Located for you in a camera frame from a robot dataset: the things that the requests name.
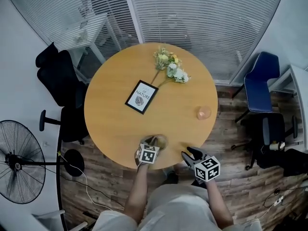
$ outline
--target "floor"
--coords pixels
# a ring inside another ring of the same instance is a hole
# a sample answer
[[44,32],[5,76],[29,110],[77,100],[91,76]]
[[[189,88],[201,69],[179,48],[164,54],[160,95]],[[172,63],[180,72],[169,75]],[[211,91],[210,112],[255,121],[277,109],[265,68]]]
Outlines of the floor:
[[[249,140],[245,135],[244,128],[234,122],[234,119],[246,109],[245,94],[241,92],[232,100],[231,94],[235,91],[234,88],[217,87],[217,89],[219,103],[217,120],[202,147],[220,160],[221,175],[217,178],[219,188],[235,223],[244,223],[254,218],[260,218],[267,211],[263,203],[276,188],[295,188],[306,178],[306,175],[284,178],[281,168],[261,169],[256,164],[251,170],[246,171],[244,168],[249,163],[249,154],[241,149],[234,151],[230,149],[233,144]],[[292,115],[298,117],[298,139],[294,140],[290,136],[287,145],[293,147],[301,144],[303,134],[297,98],[292,98],[290,94],[273,93],[272,104],[275,112],[281,112],[284,115],[286,129],[291,126]],[[88,177],[89,186],[102,191],[112,200],[124,205],[136,172],[122,167],[104,156],[90,137],[85,139],[83,146],[75,142],[63,143],[62,152],[64,153],[68,149],[77,149],[81,152],[85,160],[85,174]],[[184,163],[178,167],[180,169],[180,183],[190,184],[193,181],[192,173]],[[61,168],[61,174],[69,180],[86,183],[84,177],[72,178],[64,168]],[[150,172],[149,193],[157,188],[164,179],[162,170]],[[100,192],[89,189],[89,194],[95,202],[101,205],[106,205],[117,211],[123,210],[121,205],[111,201]],[[61,178],[61,196],[68,228],[83,221],[87,221],[89,224],[93,223],[94,219],[83,215],[84,211],[99,216],[100,212],[106,209],[91,203],[84,185],[63,178]],[[301,211],[307,204],[307,194],[302,189],[285,191],[284,196],[284,206],[273,207],[261,218],[264,231],[273,230],[283,217],[291,211]],[[276,196],[268,198],[265,205],[271,205],[276,198]]]

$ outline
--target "window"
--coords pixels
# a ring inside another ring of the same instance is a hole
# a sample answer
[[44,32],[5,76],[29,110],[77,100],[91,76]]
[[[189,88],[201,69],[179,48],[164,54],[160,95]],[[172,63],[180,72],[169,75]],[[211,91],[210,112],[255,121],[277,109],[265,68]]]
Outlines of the window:
[[126,0],[12,0],[47,43],[69,50],[85,79],[138,39]]
[[217,83],[230,83],[259,42],[280,0],[132,0],[144,42],[177,45]]

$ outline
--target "blue chair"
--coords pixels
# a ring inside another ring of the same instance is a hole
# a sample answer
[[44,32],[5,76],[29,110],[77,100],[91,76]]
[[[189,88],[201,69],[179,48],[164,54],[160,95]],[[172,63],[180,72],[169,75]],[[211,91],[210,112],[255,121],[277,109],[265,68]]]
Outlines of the blue chair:
[[244,77],[244,84],[232,96],[234,98],[245,87],[248,109],[235,122],[241,120],[250,111],[273,112],[268,80],[278,78],[280,76],[279,69],[278,56],[265,51],[258,55],[254,67]]

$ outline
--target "picture frame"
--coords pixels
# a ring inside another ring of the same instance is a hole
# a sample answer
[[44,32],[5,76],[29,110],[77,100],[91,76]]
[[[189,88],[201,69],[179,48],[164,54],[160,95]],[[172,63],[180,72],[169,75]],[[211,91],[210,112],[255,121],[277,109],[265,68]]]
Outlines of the picture frame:
[[126,100],[125,104],[135,111],[144,114],[157,91],[157,87],[139,80],[134,90]]

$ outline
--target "round wooden table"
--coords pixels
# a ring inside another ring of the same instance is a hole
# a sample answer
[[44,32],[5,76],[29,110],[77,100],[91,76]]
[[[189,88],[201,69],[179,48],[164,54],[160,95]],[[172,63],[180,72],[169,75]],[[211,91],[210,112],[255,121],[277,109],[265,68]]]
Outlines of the round wooden table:
[[[168,147],[152,169],[183,161],[181,151],[187,146],[200,147],[210,134],[217,115],[217,92],[207,68],[191,53],[165,44],[182,60],[182,68],[192,78],[186,84],[162,85],[142,115],[125,105],[139,80],[151,83],[155,74],[153,53],[160,43],[146,43],[122,50],[108,59],[94,75],[85,100],[85,119],[93,142],[113,161],[136,168],[134,154],[147,135],[163,134]],[[154,86],[166,78],[161,71]],[[197,119],[201,106],[211,109],[211,116]]]

